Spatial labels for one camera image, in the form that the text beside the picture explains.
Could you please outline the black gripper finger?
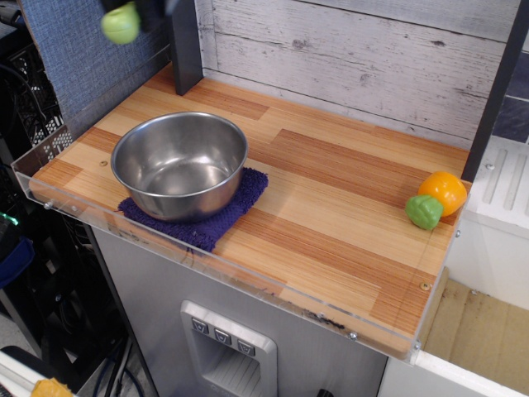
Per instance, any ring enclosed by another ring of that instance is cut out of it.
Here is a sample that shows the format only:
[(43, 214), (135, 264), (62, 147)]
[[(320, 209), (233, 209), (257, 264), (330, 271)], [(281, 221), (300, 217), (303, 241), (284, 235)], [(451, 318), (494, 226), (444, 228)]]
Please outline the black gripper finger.
[(101, 0), (102, 8), (105, 12), (113, 11), (124, 4), (124, 0)]
[(167, 31), (174, 28), (174, 14), (179, 0), (136, 0), (136, 11), (141, 21), (141, 30), (150, 32), (163, 26)]

